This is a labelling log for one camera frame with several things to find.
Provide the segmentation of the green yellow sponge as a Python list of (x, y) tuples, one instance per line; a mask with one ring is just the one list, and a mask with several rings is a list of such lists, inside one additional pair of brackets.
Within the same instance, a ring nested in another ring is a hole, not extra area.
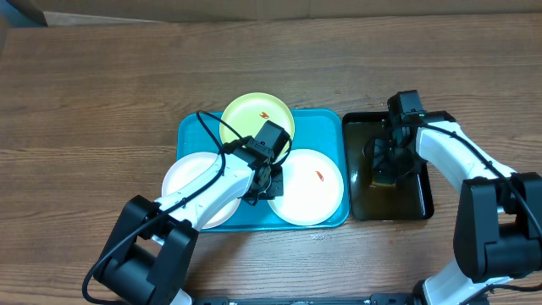
[(395, 187), (396, 176), (390, 173), (374, 171), (372, 174), (372, 186)]

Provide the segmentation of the cream white plate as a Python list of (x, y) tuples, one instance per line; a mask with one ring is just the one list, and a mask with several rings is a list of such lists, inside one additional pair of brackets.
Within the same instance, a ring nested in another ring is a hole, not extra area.
[(268, 202), (282, 220), (300, 226), (318, 225), (339, 208), (344, 182), (338, 166), (311, 149), (291, 151), (282, 164), (283, 195)]

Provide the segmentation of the yellow green plate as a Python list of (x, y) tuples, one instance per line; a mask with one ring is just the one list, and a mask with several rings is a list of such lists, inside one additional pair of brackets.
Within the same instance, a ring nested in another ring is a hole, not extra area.
[(263, 92), (236, 98), (223, 111), (221, 120), (219, 135), (224, 145), (233, 141), (256, 141), (256, 135), (266, 121), (283, 127), (292, 139), (295, 134), (293, 114), (286, 104)]

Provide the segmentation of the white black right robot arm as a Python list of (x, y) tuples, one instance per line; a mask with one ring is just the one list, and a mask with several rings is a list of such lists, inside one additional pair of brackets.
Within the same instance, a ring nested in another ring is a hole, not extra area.
[(540, 291), (511, 283), (541, 269), (540, 175), (500, 164), (449, 119), (388, 123), (363, 152), (378, 185), (431, 163), (459, 193), (454, 257), (421, 282), (417, 302), (472, 304), (494, 289)]

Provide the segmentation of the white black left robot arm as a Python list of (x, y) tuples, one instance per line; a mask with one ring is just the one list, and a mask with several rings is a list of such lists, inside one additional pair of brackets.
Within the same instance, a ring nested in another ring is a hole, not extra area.
[(188, 185), (150, 201), (140, 195), (124, 206), (98, 260), (81, 286), (83, 297), (96, 280), (119, 304), (171, 304), (184, 299), (186, 273), (202, 227), (227, 203), (281, 193), (276, 152), (290, 141), (251, 137), (224, 144), (217, 161)]

